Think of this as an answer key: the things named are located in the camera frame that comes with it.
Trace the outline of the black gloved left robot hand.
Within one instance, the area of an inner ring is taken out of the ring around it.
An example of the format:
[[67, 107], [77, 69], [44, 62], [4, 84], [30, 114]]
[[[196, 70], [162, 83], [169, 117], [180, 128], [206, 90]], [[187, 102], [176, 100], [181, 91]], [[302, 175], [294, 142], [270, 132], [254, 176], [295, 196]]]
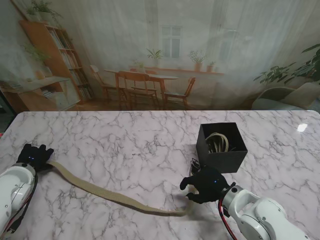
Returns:
[[17, 163], [30, 165], [37, 173], [51, 169], [53, 166], [47, 161], [54, 153], [52, 148], [42, 144], [40, 147], [32, 146], [27, 143], [23, 146], [21, 153], [18, 156]]

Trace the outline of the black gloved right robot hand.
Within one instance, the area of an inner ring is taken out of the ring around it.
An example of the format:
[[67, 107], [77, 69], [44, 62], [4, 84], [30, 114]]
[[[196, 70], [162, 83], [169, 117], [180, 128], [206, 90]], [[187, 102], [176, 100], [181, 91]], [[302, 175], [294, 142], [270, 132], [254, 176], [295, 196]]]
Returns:
[[198, 193], [189, 192], [186, 197], [198, 204], [216, 202], [234, 186], [233, 183], [229, 185], [217, 169], [208, 166], [192, 176], [184, 177], [179, 187], [184, 190], [188, 185], [194, 186]]

